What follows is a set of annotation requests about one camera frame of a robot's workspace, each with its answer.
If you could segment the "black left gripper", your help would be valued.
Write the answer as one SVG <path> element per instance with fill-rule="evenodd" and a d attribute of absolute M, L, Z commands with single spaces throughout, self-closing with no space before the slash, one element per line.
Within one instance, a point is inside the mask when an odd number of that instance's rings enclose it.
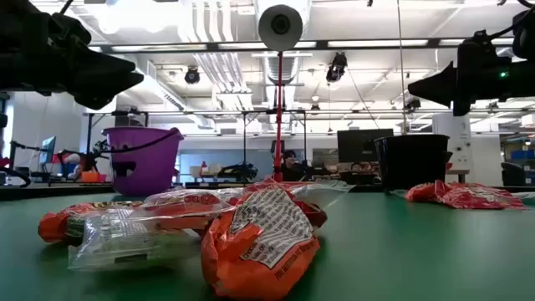
<path fill-rule="evenodd" d="M 39 11 L 29 0 L 0 0 L 0 91 L 67 92 L 101 110 L 144 75 L 135 64 L 91 50 L 91 34 L 64 14 Z"/>

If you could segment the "black plastic bucket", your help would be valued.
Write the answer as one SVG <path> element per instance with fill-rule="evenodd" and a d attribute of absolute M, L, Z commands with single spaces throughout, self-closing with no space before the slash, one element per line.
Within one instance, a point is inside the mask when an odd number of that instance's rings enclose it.
<path fill-rule="evenodd" d="M 425 183 L 444 181 L 448 151 L 447 135 L 397 135 L 374 141 L 382 187 L 408 190 Z"/>

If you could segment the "orange white printed candy wrapper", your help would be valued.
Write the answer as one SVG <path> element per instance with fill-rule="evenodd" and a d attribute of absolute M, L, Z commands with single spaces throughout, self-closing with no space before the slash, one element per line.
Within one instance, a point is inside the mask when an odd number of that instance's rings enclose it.
<path fill-rule="evenodd" d="M 249 192 L 213 220 L 201 242 L 201 267 L 220 297 L 274 301 L 307 272 L 319 248 L 293 195 L 272 186 Z"/>

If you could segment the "clear green candy wrapper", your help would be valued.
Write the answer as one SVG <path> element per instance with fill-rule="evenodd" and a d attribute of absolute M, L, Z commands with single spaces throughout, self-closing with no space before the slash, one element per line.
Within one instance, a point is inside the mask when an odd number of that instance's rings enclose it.
<path fill-rule="evenodd" d="M 514 192 L 512 195 L 519 198 L 524 205 L 535 207 L 535 191 Z"/>

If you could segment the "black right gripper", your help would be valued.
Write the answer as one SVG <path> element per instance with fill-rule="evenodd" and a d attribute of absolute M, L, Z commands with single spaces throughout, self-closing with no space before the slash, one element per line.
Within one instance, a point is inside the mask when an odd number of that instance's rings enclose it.
<path fill-rule="evenodd" d="M 455 116 L 466 115 L 481 99 L 535 97 L 535 43 L 523 47 L 514 38 L 513 49 L 520 52 L 514 62 L 499 56 L 492 40 L 485 30 L 475 32 L 458 46 L 456 67 L 451 61 L 440 72 L 409 84 L 408 90 L 447 107 L 453 102 Z"/>

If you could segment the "purple plastic bucket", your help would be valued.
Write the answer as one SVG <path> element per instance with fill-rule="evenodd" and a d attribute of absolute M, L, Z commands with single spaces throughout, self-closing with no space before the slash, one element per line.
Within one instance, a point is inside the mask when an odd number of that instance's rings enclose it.
<path fill-rule="evenodd" d="M 112 187 L 118 193 L 149 196 L 171 187 L 183 140 L 177 128 L 113 127 L 102 134 L 110 146 Z"/>

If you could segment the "white plush toy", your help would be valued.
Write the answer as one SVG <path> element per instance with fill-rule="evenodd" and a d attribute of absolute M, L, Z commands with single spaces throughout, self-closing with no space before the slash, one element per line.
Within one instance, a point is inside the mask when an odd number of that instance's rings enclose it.
<path fill-rule="evenodd" d="M 78 174 L 83 170 L 84 157 L 78 153 L 68 153 L 63 156 L 63 163 L 73 166 L 73 173 Z"/>

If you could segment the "small computer monitor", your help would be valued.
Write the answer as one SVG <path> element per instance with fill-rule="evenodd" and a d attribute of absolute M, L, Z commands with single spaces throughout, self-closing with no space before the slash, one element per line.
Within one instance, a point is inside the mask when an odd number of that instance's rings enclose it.
<path fill-rule="evenodd" d="M 49 137 L 42 142 L 41 153 L 39 156 L 39 164 L 44 166 L 50 164 L 54 158 L 54 149 L 55 149 L 56 137 Z"/>

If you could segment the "black office chair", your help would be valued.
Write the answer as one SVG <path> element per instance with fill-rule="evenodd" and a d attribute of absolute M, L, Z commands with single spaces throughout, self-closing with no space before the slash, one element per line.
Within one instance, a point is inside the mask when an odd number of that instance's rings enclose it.
<path fill-rule="evenodd" d="M 525 171 L 519 165 L 510 162 L 503 162 L 502 182 L 504 186 L 525 186 Z"/>

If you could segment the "red desk lamp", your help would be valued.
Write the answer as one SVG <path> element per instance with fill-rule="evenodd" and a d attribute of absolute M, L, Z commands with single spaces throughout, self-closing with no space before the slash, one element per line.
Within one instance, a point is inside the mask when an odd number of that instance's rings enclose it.
<path fill-rule="evenodd" d="M 286 106 L 285 87 L 296 76 L 294 70 L 298 63 L 291 57 L 289 50 L 299 42 L 303 33 L 303 20 L 300 13 L 286 4 L 275 4 L 266 8 L 258 21 L 258 33 L 268 50 L 275 53 L 267 60 L 269 71 L 275 71 L 269 79 L 275 84 L 274 109 L 276 113 L 276 142 L 274 152 L 273 179 L 283 180 L 282 171 L 282 118 Z"/>

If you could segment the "person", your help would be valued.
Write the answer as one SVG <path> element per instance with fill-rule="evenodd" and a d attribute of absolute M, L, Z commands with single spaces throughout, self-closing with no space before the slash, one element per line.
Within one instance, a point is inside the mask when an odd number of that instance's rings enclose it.
<path fill-rule="evenodd" d="M 293 150 L 283 152 L 281 171 L 283 181 L 309 181 L 308 163 L 299 161 Z"/>

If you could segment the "black monitor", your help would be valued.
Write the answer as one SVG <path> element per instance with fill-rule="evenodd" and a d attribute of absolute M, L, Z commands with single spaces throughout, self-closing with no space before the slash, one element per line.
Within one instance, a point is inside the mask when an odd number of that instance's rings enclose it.
<path fill-rule="evenodd" d="M 377 161 L 375 141 L 393 135 L 392 129 L 339 130 L 337 132 L 339 163 Z"/>

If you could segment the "green table mat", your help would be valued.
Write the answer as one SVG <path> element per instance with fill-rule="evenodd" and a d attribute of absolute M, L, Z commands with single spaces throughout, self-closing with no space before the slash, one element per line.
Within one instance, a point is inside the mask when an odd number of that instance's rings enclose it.
<path fill-rule="evenodd" d="M 0 301 L 220 301 L 199 258 L 173 268 L 76 273 L 37 233 L 46 212 L 90 202 L 0 202 Z M 288 301 L 535 301 L 535 208 L 466 211 L 349 193 L 324 204 L 321 247 Z"/>

